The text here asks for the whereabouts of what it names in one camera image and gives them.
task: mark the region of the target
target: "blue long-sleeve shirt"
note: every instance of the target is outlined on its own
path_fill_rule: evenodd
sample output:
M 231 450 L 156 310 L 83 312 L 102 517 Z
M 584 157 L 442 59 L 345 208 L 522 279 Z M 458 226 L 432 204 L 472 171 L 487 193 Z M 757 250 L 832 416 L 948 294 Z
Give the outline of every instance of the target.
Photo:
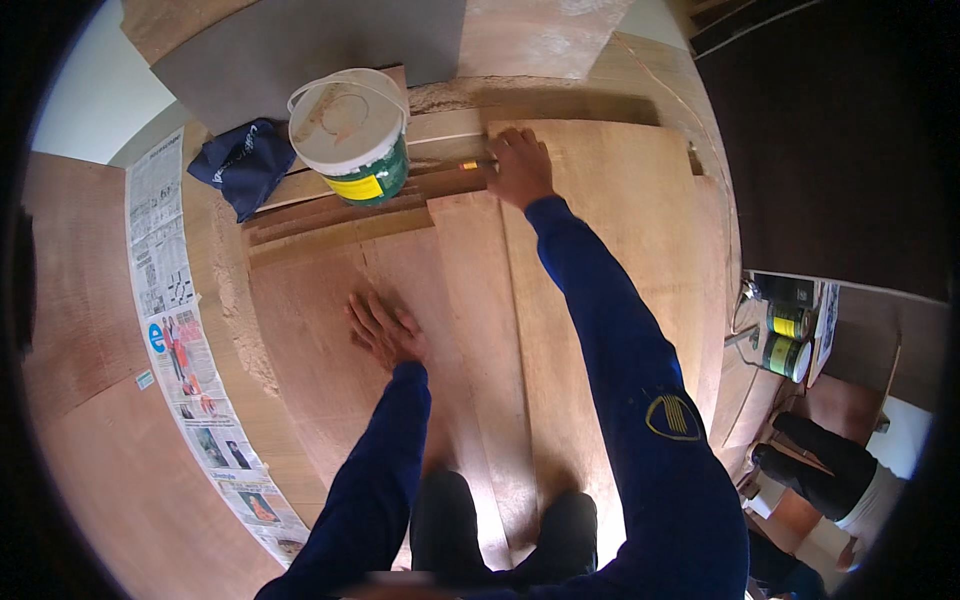
M 676 350 L 626 272 L 564 199 L 540 199 L 525 214 L 580 338 L 627 531 L 604 568 L 561 586 L 533 587 L 525 597 L 742 598 L 746 526 L 736 490 L 684 390 Z M 335 593 L 367 571 L 390 568 L 419 482 L 430 409 L 426 383 L 419 364 L 394 370 L 309 541 L 258 599 Z M 503 590 L 474 597 L 519 595 Z

